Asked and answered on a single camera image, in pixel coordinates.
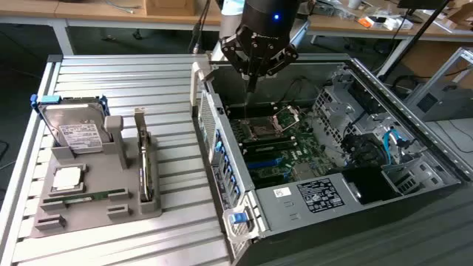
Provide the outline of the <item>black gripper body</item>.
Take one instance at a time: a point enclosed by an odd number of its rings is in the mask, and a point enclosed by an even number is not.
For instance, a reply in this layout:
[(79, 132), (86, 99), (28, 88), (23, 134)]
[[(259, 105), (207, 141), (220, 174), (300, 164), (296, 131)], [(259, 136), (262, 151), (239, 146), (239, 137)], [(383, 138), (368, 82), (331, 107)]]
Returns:
[(251, 59), (268, 59), (290, 46), (300, 2), (246, 1), (236, 39)]

